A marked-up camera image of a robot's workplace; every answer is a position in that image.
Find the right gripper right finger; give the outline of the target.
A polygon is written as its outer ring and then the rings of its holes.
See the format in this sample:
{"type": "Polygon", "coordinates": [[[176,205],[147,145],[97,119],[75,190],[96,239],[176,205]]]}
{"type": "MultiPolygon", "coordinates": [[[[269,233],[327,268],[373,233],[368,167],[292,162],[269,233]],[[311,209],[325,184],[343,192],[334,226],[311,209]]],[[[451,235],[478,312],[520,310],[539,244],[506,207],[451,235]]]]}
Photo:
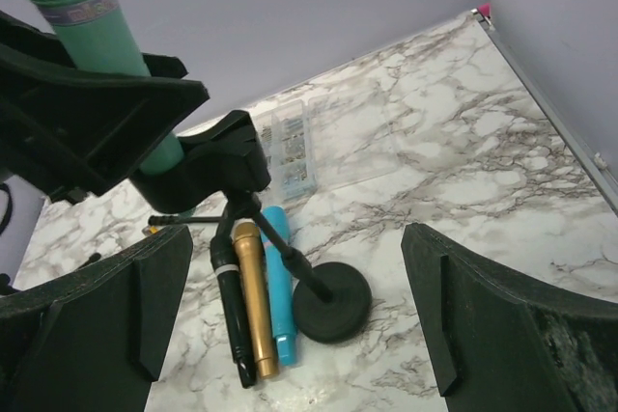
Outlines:
{"type": "Polygon", "coordinates": [[[617,306],[558,288],[421,223],[402,252],[451,411],[614,411],[617,306]]]}

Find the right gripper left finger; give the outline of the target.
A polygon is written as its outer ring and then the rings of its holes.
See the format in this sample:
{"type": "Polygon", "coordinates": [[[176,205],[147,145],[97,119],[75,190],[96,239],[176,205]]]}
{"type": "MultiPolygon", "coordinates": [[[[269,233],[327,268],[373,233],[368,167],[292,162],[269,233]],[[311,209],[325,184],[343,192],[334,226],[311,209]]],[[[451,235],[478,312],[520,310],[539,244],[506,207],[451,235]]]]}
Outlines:
{"type": "Polygon", "coordinates": [[[172,227],[3,297],[2,410],[144,410],[192,252],[188,228],[172,227]]]}

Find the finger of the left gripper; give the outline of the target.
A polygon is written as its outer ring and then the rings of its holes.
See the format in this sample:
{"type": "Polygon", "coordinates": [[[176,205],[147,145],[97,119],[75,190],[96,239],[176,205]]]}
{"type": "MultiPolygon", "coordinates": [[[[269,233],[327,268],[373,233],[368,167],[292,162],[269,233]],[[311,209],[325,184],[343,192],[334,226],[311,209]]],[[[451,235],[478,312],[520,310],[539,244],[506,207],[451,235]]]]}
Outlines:
{"type": "Polygon", "coordinates": [[[209,94],[199,81],[67,68],[1,48],[1,176],[80,203],[128,178],[209,94]]]}
{"type": "MultiPolygon", "coordinates": [[[[36,59],[75,69],[73,60],[55,35],[42,32],[5,12],[0,15],[3,45],[36,59]]],[[[178,57],[143,54],[142,58],[154,77],[182,79],[188,75],[178,57]]]]}

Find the green microphone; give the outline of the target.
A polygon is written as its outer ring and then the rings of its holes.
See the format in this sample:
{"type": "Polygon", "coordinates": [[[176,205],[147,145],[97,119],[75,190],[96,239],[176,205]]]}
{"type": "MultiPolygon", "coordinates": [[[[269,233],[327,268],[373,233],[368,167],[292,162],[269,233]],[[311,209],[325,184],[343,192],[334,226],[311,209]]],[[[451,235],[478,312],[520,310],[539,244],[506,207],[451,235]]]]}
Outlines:
{"type": "Polygon", "coordinates": [[[29,0],[80,70],[151,75],[119,0],[29,0]]]}

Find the black clip stand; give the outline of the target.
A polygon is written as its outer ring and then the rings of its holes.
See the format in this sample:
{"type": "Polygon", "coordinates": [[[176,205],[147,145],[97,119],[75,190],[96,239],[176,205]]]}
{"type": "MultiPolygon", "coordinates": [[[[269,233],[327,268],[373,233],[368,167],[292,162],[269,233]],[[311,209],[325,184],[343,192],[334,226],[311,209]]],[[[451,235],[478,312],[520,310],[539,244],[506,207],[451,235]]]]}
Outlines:
{"type": "Polygon", "coordinates": [[[296,329],[317,343],[342,343],[366,326],[373,295],[353,266],[329,261],[311,265],[290,243],[290,228],[279,207],[263,208],[258,193],[271,182],[267,158],[249,114],[234,110],[212,128],[183,137],[183,160],[157,175],[136,172],[130,180],[157,211],[176,214],[221,192],[226,221],[250,219],[278,249],[292,276],[296,329]]]}

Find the black microphone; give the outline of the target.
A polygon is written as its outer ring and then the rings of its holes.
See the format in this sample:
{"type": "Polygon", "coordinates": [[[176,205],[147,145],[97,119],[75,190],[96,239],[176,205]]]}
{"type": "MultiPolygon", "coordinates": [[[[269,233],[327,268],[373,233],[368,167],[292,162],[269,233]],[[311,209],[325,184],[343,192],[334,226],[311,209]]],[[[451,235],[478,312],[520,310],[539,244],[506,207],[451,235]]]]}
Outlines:
{"type": "Polygon", "coordinates": [[[217,234],[211,240],[211,266],[220,291],[232,358],[242,388],[248,389],[257,383],[257,368],[242,292],[239,260],[228,235],[217,234]]]}

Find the gold microphone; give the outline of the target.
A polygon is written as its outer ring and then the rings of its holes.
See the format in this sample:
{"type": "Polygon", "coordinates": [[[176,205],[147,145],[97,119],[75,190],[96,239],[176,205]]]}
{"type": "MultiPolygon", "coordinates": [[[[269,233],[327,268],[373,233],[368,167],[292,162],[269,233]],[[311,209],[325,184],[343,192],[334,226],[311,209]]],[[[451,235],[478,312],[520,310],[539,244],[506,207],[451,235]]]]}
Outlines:
{"type": "Polygon", "coordinates": [[[257,226],[249,221],[238,223],[233,245],[239,259],[258,375],[261,379],[269,379],[279,373],[279,368],[270,324],[264,247],[257,226]]]}

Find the blue toy microphone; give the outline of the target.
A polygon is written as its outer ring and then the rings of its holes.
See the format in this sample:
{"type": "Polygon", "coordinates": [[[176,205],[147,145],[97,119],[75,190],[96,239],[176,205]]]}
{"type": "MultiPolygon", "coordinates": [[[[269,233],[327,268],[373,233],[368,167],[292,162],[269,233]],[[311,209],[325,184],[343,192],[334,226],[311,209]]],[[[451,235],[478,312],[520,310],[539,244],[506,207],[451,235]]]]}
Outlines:
{"type": "Polygon", "coordinates": [[[267,289],[271,331],[278,359],[285,367],[297,362],[297,330],[293,316],[292,276],[282,262],[281,253],[261,231],[267,264],[267,289]]]}

